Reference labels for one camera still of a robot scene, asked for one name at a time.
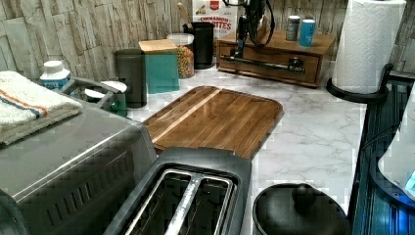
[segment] paper towel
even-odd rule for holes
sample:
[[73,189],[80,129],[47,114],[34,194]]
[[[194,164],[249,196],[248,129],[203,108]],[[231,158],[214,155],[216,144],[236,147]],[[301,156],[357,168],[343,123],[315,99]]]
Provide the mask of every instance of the paper towel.
[[333,84],[345,91],[377,92],[406,2],[349,0]]

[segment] wooden wall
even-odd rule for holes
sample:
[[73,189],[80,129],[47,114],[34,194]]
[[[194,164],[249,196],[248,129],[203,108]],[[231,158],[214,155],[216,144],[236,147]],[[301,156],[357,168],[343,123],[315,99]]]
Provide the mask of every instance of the wooden wall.
[[[36,78],[43,63],[62,60],[72,74],[95,80],[114,78],[114,51],[136,47],[138,41],[162,39],[179,32],[180,0],[0,0],[0,71],[19,71]],[[413,1],[392,60],[414,71]],[[181,0],[191,12],[192,1]],[[270,0],[277,28],[289,15],[312,16],[316,30],[339,38],[346,0]]]

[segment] towel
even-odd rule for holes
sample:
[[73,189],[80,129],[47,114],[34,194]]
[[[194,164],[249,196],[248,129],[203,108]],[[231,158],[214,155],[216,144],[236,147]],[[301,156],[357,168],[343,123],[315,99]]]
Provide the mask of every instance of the towel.
[[9,145],[64,118],[81,104],[37,85],[15,71],[0,71],[0,143]]

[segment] white marble countertop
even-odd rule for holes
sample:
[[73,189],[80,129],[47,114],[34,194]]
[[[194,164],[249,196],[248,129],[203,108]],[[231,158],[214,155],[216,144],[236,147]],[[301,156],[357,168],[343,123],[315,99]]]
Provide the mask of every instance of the white marble countertop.
[[306,182],[326,193],[347,212],[366,105],[332,96],[326,80],[317,89],[232,73],[196,70],[180,79],[180,90],[148,95],[147,106],[129,110],[128,117],[144,121],[188,90],[209,85],[276,100],[284,116],[253,158],[250,195],[242,235],[252,234],[252,206],[265,188]]

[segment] cereal box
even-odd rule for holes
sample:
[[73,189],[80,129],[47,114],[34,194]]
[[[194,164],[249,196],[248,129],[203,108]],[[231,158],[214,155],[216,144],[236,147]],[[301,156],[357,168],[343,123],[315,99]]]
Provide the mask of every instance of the cereal box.
[[214,24],[214,41],[228,33],[236,32],[238,25],[238,7],[226,7],[222,0],[193,0],[192,5],[193,22],[209,22]]

